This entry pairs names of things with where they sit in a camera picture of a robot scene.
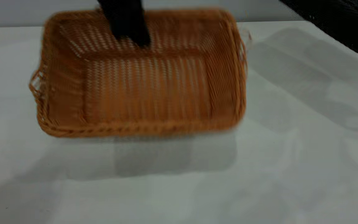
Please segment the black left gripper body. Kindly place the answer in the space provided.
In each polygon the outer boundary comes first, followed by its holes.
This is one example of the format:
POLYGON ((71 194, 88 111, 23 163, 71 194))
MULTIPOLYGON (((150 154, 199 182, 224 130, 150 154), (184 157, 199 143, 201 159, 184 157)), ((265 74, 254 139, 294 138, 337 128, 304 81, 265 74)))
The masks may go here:
POLYGON ((129 31, 145 26, 141 0, 98 0, 112 31, 129 31))

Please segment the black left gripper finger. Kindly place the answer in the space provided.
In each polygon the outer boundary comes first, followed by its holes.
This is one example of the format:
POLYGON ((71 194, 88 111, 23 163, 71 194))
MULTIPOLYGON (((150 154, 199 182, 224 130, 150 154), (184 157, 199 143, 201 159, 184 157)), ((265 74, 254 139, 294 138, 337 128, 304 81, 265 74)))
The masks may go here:
POLYGON ((118 41, 124 39, 132 40, 139 47, 149 47, 151 44, 151 38, 148 29, 140 30, 118 30, 112 29, 112 34, 118 41))

